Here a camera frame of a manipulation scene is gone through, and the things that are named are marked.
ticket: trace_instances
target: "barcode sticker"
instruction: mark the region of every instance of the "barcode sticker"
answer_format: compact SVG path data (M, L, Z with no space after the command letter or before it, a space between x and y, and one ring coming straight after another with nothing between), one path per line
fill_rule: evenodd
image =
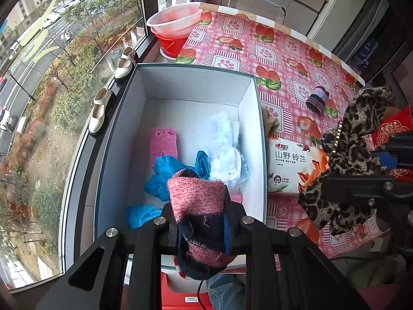
M198 302L197 296L185 296L185 303L196 303Z

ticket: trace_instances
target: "tablecloth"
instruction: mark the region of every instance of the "tablecloth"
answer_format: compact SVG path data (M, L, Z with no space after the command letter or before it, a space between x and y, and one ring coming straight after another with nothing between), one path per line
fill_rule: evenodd
M261 105L280 120L276 136L305 145L317 139L299 127L299 117L314 120L321 134L336 128L355 83L364 80L346 63L311 39L266 18L236 9L201 4L201 20L184 44L177 63L214 66L253 74ZM317 116L305 100L317 86L329 92L327 111ZM297 196L269 195L268 227L286 231L307 217ZM329 225L320 231L319 248L332 257L381 234L375 217L356 229L331 236Z

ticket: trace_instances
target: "red decorative bag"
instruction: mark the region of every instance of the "red decorative bag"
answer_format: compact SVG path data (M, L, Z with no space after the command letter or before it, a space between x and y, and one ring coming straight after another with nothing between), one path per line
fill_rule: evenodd
M410 106L407 106L399 113L382 120L377 132L371 133L374 149L377 150L380 145L385 144L389 140L391 134L410 130L413 130L413 119ZM391 170L390 175L396 177L396 179L401 182L413 181L413 170L393 169Z

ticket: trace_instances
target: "white cardboard box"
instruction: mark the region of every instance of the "white cardboard box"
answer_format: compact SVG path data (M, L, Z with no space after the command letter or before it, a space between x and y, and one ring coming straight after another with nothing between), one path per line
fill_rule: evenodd
M176 130L178 158L194 166L198 150L207 152L204 125L225 112L240 122L240 150L249 180L237 193L248 215L265 223L267 207L264 132L252 75L204 66L139 64L119 104L110 132L96 197L95 234L109 227L127 227L126 207L165 203L147 194L143 185L154 173L149 160L149 129ZM237 258L230 267L245 264ZM162 267L173 267L171 257Z

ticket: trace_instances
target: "white fluffy cloth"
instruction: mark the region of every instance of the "white fluffy cloth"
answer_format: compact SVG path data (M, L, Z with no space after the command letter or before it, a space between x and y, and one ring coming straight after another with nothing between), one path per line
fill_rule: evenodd
M208 118L208 161L211 165L209 180L222 181L232 188L249 178L245 159L239 152L240 123L231 122L226 113Z

